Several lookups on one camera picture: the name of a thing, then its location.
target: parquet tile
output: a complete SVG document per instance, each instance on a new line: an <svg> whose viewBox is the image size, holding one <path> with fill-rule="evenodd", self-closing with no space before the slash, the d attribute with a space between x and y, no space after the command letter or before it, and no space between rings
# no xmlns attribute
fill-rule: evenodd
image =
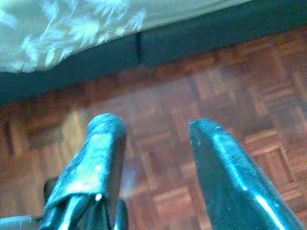
<svg viewBox="0 0 307 230"><path fill-rule="evenodd" d="M0 218L42 213L43 184L92 117L127 124L120 196L131 230L211 230L188 122L231 132L307 227L307 33L284 32L154 69L125 70L0 110Z"/></svg>

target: white bedsheet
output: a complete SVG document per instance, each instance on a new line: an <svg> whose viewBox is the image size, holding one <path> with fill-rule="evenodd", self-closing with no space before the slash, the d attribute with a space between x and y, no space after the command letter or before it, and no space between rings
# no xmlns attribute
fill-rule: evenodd
<svg viewBox="0 0 307 230"><path fill-rule="evenodd" d="M0 0L0 72L49 69L110 40L247 1Z"/></svg>

